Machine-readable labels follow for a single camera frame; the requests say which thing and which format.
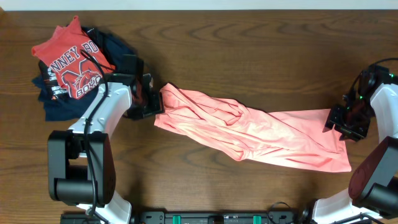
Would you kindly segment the pink t-shirt with gold print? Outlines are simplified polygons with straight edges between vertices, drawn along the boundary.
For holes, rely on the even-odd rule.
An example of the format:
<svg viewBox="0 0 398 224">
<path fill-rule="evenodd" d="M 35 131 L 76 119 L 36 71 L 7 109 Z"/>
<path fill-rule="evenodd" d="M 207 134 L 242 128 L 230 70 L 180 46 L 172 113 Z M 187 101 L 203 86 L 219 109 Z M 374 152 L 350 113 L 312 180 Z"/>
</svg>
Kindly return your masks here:
<svg viewBox="0 0 398 224">
<path fill-rule="evenodd" d="M 165 111 L 155 117 L 155 126 L 222 151 L 236 161 L 332 173 L 351 171 L 340 134 L 323 130 L 328 109 L 266 113 L 170 83 L 160 92 Z"/>
</svg>

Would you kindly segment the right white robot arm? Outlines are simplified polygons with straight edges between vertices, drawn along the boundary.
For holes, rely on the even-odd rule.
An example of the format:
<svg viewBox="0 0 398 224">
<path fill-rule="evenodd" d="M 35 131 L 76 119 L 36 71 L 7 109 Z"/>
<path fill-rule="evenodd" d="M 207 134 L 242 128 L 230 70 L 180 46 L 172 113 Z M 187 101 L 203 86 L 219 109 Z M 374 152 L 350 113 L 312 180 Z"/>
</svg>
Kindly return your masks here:
<svg viewBox="0 0 398 224">
<path fill-rule="evenodd" d="M 347 189 L 315 202 L 312 223 L 379 222 L 397 217 L 397 76 L 378 75 L 370 92 L 379 145 L 354 171 Z"/>
</svg>

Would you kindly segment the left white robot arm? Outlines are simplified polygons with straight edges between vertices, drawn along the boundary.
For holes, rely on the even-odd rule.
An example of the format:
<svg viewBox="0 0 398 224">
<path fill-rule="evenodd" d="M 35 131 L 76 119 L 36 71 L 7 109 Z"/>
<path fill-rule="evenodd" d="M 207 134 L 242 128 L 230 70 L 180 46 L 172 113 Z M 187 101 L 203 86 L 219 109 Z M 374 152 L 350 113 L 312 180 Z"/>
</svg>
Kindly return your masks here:
<svg viewBox="0 0 398 224">
<path fill-rule="evenodd" d="M 83 213 L 64 213 L 61 223 L 134 223 L 132 204 L 120 196 L 110 139 L 119 120 L 163 113 L 152 75 L 112 73 L 83 116 L 47 142 L 49 194 Z"/>
</svg>

